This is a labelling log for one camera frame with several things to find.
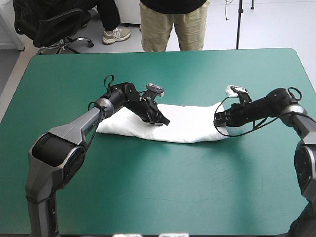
white floor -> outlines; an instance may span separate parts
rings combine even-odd
[[[207,31],[204,50],[235,49],[238,19],[238,3],[234,0],[227,7],[228,21],[225,19],[224,0],[211,0],[208,11]],[[316,0],[255,0],[251,10],[251,0],[244,0],[240,31],[240,49],[289,47],[296,50],[308,77],[316,90]],[[138,27],[132,30],[131,38],[109,46],[101,43],[102,25],[99,16],[91,12],[92,20],[78,36],[89,37],[94,47],[84,43],[74,46],[83,53],[142,52],[141,33]],[[0,97],[0,121],[23,75],[23,72],[37,49],[32,41],[23,38],[26,50],[13,69],[11,77]],[[174,32],[167,51],[178,51],[179,46]]]

chair wheel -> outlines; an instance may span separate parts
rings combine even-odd
[[[92,48],[94,46],[94,43],[92,41],[88,41],[88,47]]]

person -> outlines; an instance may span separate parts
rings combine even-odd
[[[181,51],[202,50],[209,0],[141,0],[142,47],[165,51],[174,25]]]
[[[129,29],[118,27],[120,17],[114,0],[34,0],[34,2],[46,13],[47,17],[53,17],[74,8],[88,11],[97,6],[104,27],[103,44],[125,41],[130,37]]]

black shirt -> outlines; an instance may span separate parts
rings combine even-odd
[[[206,0],[141,0],[146,7],[163,14],[190,13],[205,2]]]

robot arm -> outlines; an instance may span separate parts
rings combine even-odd
[[[239,104],[215,114],[215,126],[240,127],[266,117],[280,117],[282,122],[293,127],[301,141],[294,156],[295,170],[302,196],[308,200],[306,208],[291,225],[287,237],[316,236],[316,122],[307,116],[290,89],[278,88],[266,97],[251,102],[248,91],[241,87],[231,88],[240,99]]]
[[[107,88],[107,93],[93,102],[95,107],[69,124],[54,127],[42,135],[29,150],[30,170],[26,184],[31,237],[58,237],[56,191],[63,189],[84,162],[88,149],[86,135],[102,119],[109,118],[123,106],[144,122],[168,125],[154,101],[164,90],[153,84],[140,95],[132,83]]]

